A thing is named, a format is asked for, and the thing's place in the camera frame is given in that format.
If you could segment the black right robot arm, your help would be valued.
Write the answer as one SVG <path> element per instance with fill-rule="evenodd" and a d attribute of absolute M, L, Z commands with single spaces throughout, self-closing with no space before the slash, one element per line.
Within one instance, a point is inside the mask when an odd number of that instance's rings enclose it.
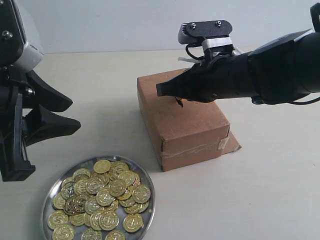
<path fill-rule="evenodd" d="M 255 105 L 307 105 L 305 97 L 320 91 L 320 5 L 310 8 L 313 27 L 274 39 L 257 49 L 237 53 L 226 20 L 183 23 L 178 42 L 194 65 L 156 85 L 160 97 L 177 102 L 211 103 L 220 99 L 250 98 Z"/>

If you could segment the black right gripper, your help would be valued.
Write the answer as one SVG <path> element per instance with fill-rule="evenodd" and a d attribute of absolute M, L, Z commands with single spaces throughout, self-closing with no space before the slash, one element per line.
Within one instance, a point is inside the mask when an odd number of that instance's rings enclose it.
<path fill-rule="evenodd" d="M 172 79 L 156 84 L 158 97 L 171 96 L 209 103 L 217 99 L 250 98 L 253 81 L 248 55 L 220 58 L 211 64 L 194 64 Z"/>

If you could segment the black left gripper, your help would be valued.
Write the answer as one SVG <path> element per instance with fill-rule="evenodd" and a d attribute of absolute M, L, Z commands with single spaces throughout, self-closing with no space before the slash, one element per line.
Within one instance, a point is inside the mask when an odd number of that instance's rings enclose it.
<path fill-rule="evenodd" d="M 26 107 L 34 109 L 23 117 L 27 82 L 35 94 L 26 97 Z M 72 135 L 81 127 L 78 120 L 53 113 L 64 112 L 72 104 L 33 70 L 25 75 L 12 65 L 0 69 L 0 173 L 4 182 L 24 181 L 36 170 L 26 146 Z"/>

